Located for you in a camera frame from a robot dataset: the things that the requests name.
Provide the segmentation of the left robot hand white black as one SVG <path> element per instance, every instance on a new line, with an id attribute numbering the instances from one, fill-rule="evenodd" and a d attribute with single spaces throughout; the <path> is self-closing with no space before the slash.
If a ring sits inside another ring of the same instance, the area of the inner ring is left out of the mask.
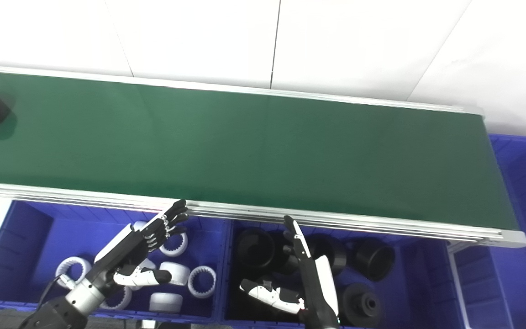
<path id="1" fill-rule="evenodd" d="M 173 235 L 185 232 L 177 224 L 188 219 L 186 200 L 181 199 L 159 212 L 141 229 L 127 226 L 105 246 L 85 278 L 103 296 L 111 297 L 123 286 L 158 286 L 170 283 L 167 270 L 141 267 L 149 253 L 159 249 Z"/>

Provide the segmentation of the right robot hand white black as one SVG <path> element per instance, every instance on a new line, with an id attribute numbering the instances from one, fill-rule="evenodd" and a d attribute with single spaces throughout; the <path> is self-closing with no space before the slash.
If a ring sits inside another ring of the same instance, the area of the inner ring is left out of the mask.
<path id="1" fill-rule="evenodd" d="M 313 258 L 296 219 L 284 215 L 284 226 L 284 235 L 289 241 L 284 252 L 298 261 L 304 293 L 248 279 L 240 282 L 239 289 L 276 310 L 298 316 L 306 329 L 338 329 L 338 298 L 327 256 Z"/>

